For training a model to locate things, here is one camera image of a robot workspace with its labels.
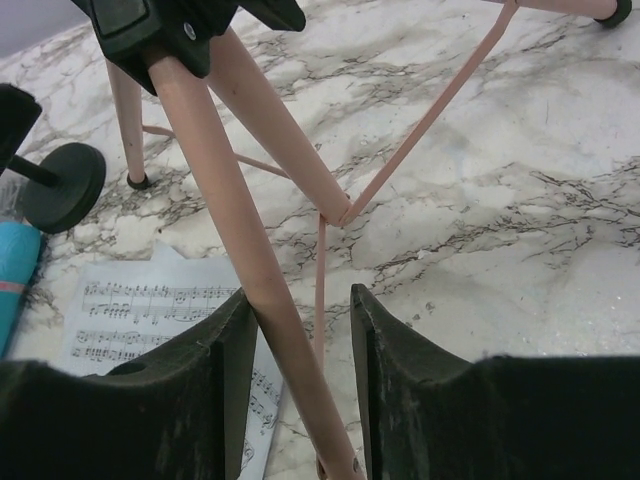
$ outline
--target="teal object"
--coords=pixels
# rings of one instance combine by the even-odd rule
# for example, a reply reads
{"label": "teal object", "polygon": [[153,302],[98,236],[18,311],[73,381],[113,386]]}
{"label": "teal object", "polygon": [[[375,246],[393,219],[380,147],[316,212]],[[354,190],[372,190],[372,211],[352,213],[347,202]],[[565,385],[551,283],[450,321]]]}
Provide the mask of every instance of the teal object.
{"label": "teal object", "polygon": [[22,289],[40,255],[40,231],[21,223],[0,223],[0,356],[20,313]]}

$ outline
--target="black round base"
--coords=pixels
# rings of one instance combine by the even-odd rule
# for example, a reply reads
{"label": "black round base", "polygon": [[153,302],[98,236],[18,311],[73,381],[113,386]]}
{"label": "black round base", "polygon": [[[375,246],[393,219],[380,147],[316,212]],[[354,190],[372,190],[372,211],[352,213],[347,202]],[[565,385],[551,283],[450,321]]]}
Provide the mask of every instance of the black round base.
{"label": "black round base", "polygon": [[151,186],[151,182],[149,181],[149,177],[147,177],[146,173],[144,174],[144,180],[142,180],[140,183],[136,183],[131,180],[131,177],[129,176],[129,174],[127,174],[127,185],[129,185],[134,190],[146,190]]}
{"label": "black round base", "polygon": [[45,233],[75,227],[100,196],[107,172],[104,157],[89,145],[70,143],[47,155],[40,166],[60,180],[54,187],[27,183],[22,197],[26,220]]}
{"label": "black round base", "polygon": [[615,28],[626,20],[632,9],[631,0],[618,0],[618,8],[615,13],[605,20],[596,20],[596,22],[604,28]]}

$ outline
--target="paper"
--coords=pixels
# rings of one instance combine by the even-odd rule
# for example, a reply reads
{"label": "paper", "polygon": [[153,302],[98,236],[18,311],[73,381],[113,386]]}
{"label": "paper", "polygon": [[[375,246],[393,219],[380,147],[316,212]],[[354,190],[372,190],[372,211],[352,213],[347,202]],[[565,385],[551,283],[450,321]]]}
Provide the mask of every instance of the paper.
{"label": "paper", "polygon": [[0,170],[0,222],[22,222],[20,198],[27,181],[10,170]]}
{"label": "paper", "polygon": [[[87,265],[65,317],[60,366],[104,375],[203,320],[239,287],[227,258],[185,260],[160,242],[148,262]],[[282,387],[258,330],[240,480],[264,477]]]}

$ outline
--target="pink metal leg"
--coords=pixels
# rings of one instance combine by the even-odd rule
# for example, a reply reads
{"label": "pink metal leg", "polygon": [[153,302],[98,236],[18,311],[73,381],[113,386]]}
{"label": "pink metal leg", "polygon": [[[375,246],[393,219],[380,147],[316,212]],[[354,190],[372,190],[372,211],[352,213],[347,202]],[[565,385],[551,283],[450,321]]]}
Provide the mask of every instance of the pink metal leg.
{"label": "pink metal leg", "polygon": [[155,52],[147,60],[169,123],[325,471],[332,480],[365,480],[205,83],[170,56]]}
{"label": "pink metal leg", "polygon": [[208,82],[332,225],[351,205],[235,32],[211,40]]}
{"label": "pink metal leg", "polygon": [[[485,0],[493,3],[504,3],[504,0]],[[618,8],[616,0],[518,0],[518,5],[537,10],[580,15],[583,17],[606,20]]]}
{"label": "pink metal leg", "polygon": [[106,62],[113,100],[116,104],[124,156],[129,167],[129,178],[134,183],[141,183],[145,179],[141,88],[135,80],[113,63],[108,60]]}

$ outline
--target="marble floor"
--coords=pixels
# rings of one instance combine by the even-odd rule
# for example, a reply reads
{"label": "marble floor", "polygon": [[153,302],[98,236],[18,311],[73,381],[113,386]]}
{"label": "marble floor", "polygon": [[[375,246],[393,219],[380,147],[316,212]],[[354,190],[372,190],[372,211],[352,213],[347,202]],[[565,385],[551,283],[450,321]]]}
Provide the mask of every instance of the marble floor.
{"label": "marble floor", "polygon": [[[303,33],[234,26],[340,184],[355,197],[491,27],[478,0],[317,0]],[[82,141],[108,159],[89,217],[50,239],[11,355],[54,360],[80,267],[144,259],[154,240],[187,257],[224,253],[174,141],[147,136],[155,187],[125,184],[107,73],[88,26],[5,59],[0,81],[44,114],[22,154]],[[239,153],[271,160],[223,107]],[[329,229],[327,376],[362,440],[348,301],[364,283],[399,318],[470,360],[640,351],[640,15],[590,19],[522,9],[425,138],[345,229]],[[167,125],[145,97],[147,123]],[[316,217],[286,180],[243,167],[310,326]],[[269,480],[313,478],[290,400]]]}

